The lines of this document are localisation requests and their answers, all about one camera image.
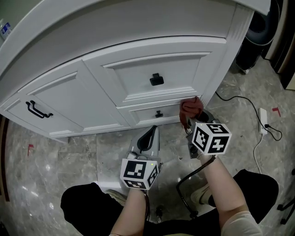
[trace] knee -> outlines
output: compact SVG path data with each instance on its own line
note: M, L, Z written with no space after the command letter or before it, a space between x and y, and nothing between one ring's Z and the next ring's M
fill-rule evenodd
M273 204L275 204L279 191L277 181L274 178L265 175L265 186L268 188Z
M63 210L66 209L71 204L74 197L75 197L75 187L71 187L67 189L61 196L61 200L60 200L61 209Z

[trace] cabinet door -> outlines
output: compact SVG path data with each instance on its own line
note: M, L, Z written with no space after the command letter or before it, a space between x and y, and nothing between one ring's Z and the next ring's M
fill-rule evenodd
M11 118L26 128L30 128L27 125L30 124L41 130L41 133L48 137L70 135L82 131L79 125L66 119L32 95L16 94L1 108L6 117Z
M19 92L35 96L82 127L82 133L129 126L80 59L40 76Z
M225 52L226 40L179 36L146 39L83 57L117 106L202 95Z

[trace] black trash can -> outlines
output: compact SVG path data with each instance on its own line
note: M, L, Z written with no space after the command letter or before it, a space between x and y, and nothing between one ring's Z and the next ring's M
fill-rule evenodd
M244 72L248 72L257 62L263 49L272 42L277 31L280 10L276 0L271 0L270 11L267 16L255 12L236 57L236 64Z

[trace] cabinet countertop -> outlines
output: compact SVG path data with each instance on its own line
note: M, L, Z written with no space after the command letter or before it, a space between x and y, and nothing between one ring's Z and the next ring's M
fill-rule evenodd
M43 0L13 29L0 48L0 78L15 57L38 35L59 20L92 4L104 0ZM271 0L233 0L253 10L267 14Z

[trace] black cable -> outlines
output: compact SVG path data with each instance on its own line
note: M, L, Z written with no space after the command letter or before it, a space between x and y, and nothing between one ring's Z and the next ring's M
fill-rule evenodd
M214 160L216 159L216 156L213 155L211 157L210 160L208 160L205 164L203 164L201 167L199 167L198 169L196 169L195 171L191 172L190 174L188 174L186 177L184 177L177 185L176 185L176 190L181 198L181 200L183 201L183 203L185 204L185 207L189 210L190 212L190 217L191 218L196 218L197 215L198 215L198 212L197 211L193 211L189 205L187 204L187 202L185 201L183 195L181 194L181 191L179 189L180 185L186 181L188 178L192 177L193 175L195 175L196 173L200 172L201 170L203 170L206 166L210 165Z
M146 221L149 221L149 215L150 215L149 198L148 198L148 195L147 195L147 191L146 191L146 190L142 190L142 189L141 189L141 191L143 192L144 197L145 197L145 200L146 200L146 213L145 213L145 220L146 220Z
M269 124L266 124L265 126L262 124L262 122L260 121L259 115L258 115L258 113L257 113L257 110L256 110L256 108L255 108L253 102L252 102L249 98L242 97L242 96L233 96L233 97L231 97L231 98L229 98L229 99L224 99L224 98L220 97L219 94L218 94L217 92L215 92L215 93L216 93L216 95L217 95L221 100L223 100L223 101L229 101L229 100L232 100L233 98L244 98L244 99L248 100L248 101L251 103L251 105L253 106L253 108L254 108L254 110L255 110L255 113L256 113L256 116L257 116L257 119L259 120L259 123L262 125L262 127L263 127L267 132L269 132L269 133L272 135L272 137L273 137L273 139L274 139L275 141L280 141L280 140L282 139L283 134L282 134L281 131L274 129L274 128L271 127ZM281 137L280 137L279 139L276 139L275 136L274 136L274 135L273 135L273 134L272 134L267 128L271 128L271 129L273 129L273 130L279 132L279 133L281 134Z

